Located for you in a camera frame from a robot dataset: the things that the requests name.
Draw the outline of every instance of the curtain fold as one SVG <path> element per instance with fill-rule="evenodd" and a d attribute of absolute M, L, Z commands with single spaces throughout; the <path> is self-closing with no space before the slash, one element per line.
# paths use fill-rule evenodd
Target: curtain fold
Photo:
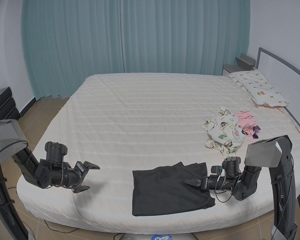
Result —
<path fill-rule="evenodd" d="M 125 72 L 221 75 L 247 53 L 249 0 L 121 0 Z"/>
<path fill-rule="evenodd" d="M 71 96 L 90 75 L 124 72 L 119 0 L 24 0 L 22 41 L 36 99 Z"/>
<path fill-rule="evenodd" d="M 22 9 L 36 99 L 70 96 L 93 74 L 221 75 L 247 53 L 249 32 L 250 0 L 24 0 Z"/>

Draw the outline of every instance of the tile floor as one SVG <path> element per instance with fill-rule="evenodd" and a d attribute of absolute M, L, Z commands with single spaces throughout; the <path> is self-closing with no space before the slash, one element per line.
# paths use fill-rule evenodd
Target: tile floor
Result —
<path fill-rule="evenodd" d="M 18 120 L 18 123 L 29 142 L 29 148 L 31 150 L 34 150 L 49 123 L 67 102 L 67 100 L 68 98 L 62 99 L 59 97 L 42 98 L 37 101 L 22 118 Z M 1 168 L 4 177 L 8 179 L 6 182 L 7 187 L 16 186 L 18 179 L 21 176 L 21 171 L 13 162 L 12 158 L 10 158 L 6 163 L 1 164 Z M 31 227 L 37 240 L 113 240 L 114 233 L 95 232 L 84 229 L 80 229 L 70 234 L 51 231 L 45 225 L 43 219 L 36 218 L 32 213 L 25 209 L 24 205 L 18 198 L 15 189 L 10 189 L 9 193 L 11 198 L 16 201 L 15 208 L 17 209 L 20 218 Z M 237 226 L 206 232 L 197 232 L 194 234 L 199 240 L 259 240 L 261 238 L 269 240 L 271 224 L 273 221 L 274 214 L 273 211 L 271 211 L 249 222 L 242 223 Z M 300 224 L 300 210 L 298 202 L 295 221 L 298 225 Z M 69 232 L 74 229 L 72 227 L 63 226 L 56 223 L 48 223 L 48 225 L 56 230 L 64 232 Z M 1 239 L 12 239 L 7 230 L 4 229 L 2 222 L 0 222 L 0 233 Z M 300 239 L 300 231 L 298 231 L 296 239 Z"/>

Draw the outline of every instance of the pillowcase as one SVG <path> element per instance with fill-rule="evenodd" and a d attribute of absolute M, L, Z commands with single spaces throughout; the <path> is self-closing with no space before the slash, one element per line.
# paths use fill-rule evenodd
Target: pillowcase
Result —
<path fill-rule="evenodd" d="M 241 87 L 244 87 L 258 105 L 285 107 L 288 104 L 288 101 L 276 88 L 269 84 L 268 80 L 258 70 L 233 72 L 226 76 L 231 77 Z"/>

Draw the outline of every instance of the black t-shirt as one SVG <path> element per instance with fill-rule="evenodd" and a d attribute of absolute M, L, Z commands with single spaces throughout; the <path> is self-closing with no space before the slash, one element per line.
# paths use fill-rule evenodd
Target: black t-shirt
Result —
<path fill-rule="evenodd" d="M 209 190 L 185 184 L 187 179 L 207 176 L 206 163 L 161 166 L 132 171 L 132 215 L 156 216 L 205 209 L 215 205 Z"/>

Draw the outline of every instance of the wall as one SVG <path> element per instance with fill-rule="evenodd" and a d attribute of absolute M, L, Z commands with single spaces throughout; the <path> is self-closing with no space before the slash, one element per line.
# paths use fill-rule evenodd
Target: wall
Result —
<path fill-rule="evenodd" d="M 299 0 L 250 0 L 248 55 L 262 47 L 300 69 L 299 13 Z"/>
<path fill-rule="evenodd" d="M 0 88 L 11 88 L 19 112 L 34 98 L 23 56 L 22 4 L 0 0 Z"/>

